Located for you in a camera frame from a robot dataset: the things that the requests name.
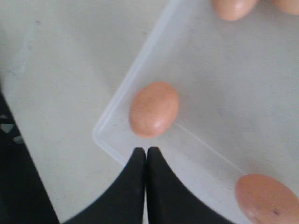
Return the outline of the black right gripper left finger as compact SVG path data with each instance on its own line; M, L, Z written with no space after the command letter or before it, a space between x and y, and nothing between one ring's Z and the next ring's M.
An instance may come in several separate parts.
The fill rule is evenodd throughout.
M110 187L66 223L141 224L145 196L145 168L145 151L137 147Z

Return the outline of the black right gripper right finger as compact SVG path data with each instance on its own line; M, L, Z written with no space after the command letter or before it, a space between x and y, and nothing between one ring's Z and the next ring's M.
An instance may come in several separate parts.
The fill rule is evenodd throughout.
M150 224L230 224L192 194L158 147L147 153L147 210Z

